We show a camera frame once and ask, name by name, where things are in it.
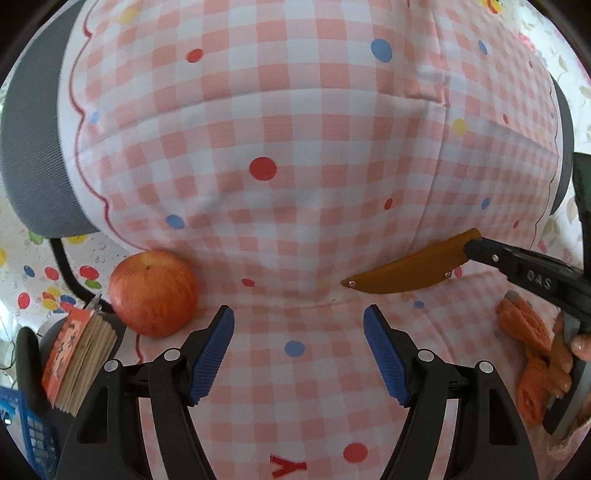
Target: red wavy line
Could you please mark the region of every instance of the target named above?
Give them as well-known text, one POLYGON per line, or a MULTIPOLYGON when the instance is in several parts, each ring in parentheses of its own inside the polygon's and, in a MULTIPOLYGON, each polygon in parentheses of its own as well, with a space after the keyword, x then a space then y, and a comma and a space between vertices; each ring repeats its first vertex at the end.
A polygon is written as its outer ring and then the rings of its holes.
POLYGON ((135 334, 135 354, 138 356, 138 362, 136 363, 136 365, 140 365, 144 363, 144 356, 142 355, 142 352, 139 349, 139 337, 141 335, 139 333, 135 334))
POLYGON ((78 171, 78 175, 80 176, 80 178, 81 178, 82 182, 84 183, 85 187, 88 189, 88 191, 91 194, 93 194, 97 199, 99 199, 105 205, 104 211, 103 211, 103 217, 104 217, 105 223, 109 226, 109 228, 111 229, 111 231, 122 242, 128 244, 129 246, 134 247, 134 248, 137 248, 138 250, 145 250, 145 248, 141 248, 138 245, 135 245, 135 244, 127 241, 115 229, 115 227, 113 227, 113 224, 111 223, 111 220, 109 219, 109 201, 108 201, 108 199, 106 197, 103 197, 100 193, 98 193, 90 185, 90 183, 88 182, 88 180, 86 179, 86 177, 82 173, 82 168, 80 167, 79 142, 80 142, 80 134, 82 133, 82 125, 84 124, 84 121, 86 120, 86 112, 82 109, 82 107, 74 99, 74 71, 76 70, 76 67, 78 66, 78 62, 80 61, 80 58, 82 58, 82 54, 84 53, 84 51, 86 50, 86 47, 88 46, 88 44, 90 43, 90 41, 92 39, 92 33, 88 29, 88 20, 89 20, 90 15, 92 14, 92 12, 94 11, 95 7, 97 6, 97 4, 99 2, 100 2, 100 0, 96 0, 96 2, 94 3, 94 5, 92 5, 92 7, 90 7, 90 10, 86 14, 86 18, 84 19, 84 24, 83 24, 83 34, 86 37, 86 43, 80 49, 80 51, 79 51, 79 53, 78 53, 78 55, 77 55, 77 57, 76 57, 76 59, 74 61, 74 65, 72 65, 72 71, 70 72, 70 79, 69 79, 69 85, 68 85, 68 95, 69 95, 70 103, 71 103, 72 107, 78 113, 78 115, 80 115, 80 122, 78 123, 78 129, 76 131, 76 140, 74 142, 74 162, 75 162, 75 165, 76 165, 76 170, 78 171))

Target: fingernail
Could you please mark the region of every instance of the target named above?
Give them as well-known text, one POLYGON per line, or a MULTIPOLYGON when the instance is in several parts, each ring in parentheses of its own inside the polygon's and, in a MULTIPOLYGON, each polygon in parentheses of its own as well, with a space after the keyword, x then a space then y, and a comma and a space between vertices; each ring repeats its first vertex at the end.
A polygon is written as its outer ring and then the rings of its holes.
POLYGON ((579 337, 575 337, 570 344, 573 352, 580 352, 583 350, 583 341, 579 337))

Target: black pliers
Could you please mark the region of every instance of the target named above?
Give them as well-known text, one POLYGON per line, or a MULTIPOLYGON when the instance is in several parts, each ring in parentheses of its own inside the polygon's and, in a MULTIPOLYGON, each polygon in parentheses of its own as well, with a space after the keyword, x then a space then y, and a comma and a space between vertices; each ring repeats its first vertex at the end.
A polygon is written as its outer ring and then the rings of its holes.
MULTIPOLYGON (((470 260, 497 268, 511 283, 556 305, 564 318, 564 342, 570 349, 578 333, 591 333, 591 157, 573 154, 575 200, 583 233, 583 270, 560 260, 483 238, 470 240, 470 260)), ((544 417, 546 431, 562 439, 591 392, 591 362, 574 357, 572 386, 563 399, 552 398, 544 417)))

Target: black clamp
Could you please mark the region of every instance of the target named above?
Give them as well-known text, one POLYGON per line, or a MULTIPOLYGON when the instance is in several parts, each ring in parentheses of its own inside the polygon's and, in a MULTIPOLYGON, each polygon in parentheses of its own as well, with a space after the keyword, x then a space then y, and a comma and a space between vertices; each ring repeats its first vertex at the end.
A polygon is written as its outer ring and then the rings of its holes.
POLYGON ((537 480, 519 414, 489 362, 447 364, 390 328, 376 305, 363 331, 391 396, 410 411, 381 480, 427 480, 439 445, 447 401, 459 399, 445 480, 537 480))
POLYGON ((142 365, 107 362, 72 425, 57 480, 152 480, 139 398, 150 399, 168 478, 215 480, 187 408, 208 395, 234 327, 232 309, 222 306, 180 349, 142 365))

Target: rivet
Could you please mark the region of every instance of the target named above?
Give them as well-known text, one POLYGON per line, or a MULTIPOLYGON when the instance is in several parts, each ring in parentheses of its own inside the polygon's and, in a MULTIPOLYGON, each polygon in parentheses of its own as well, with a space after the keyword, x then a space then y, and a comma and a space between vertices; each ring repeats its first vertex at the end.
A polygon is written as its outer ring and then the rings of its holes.
POLYGON ((166 350, 166 352, 164 352, 164 359, 168 362, 174 362, 175 360, 178 360, 180 356, 181 352, 176 348, 171 348, 170 350, 166 350))
POLYGON ((486 374, 491 374, 495 369, 489 362, 480 362, 480 365, 478 365, 478 367, 481 371, 483 371, 486 374))
POLYGON ((418 357, 423 362, 433 362, 433 359, 435 358, 435 355, 433 355, 433 352, 431 350, 421 350, 418 353, 418 357))
POLYGON ((105 364, 105 371, 106 372, 114 372, 119 368, 119 362, 117 360, 109 360, 105 364))

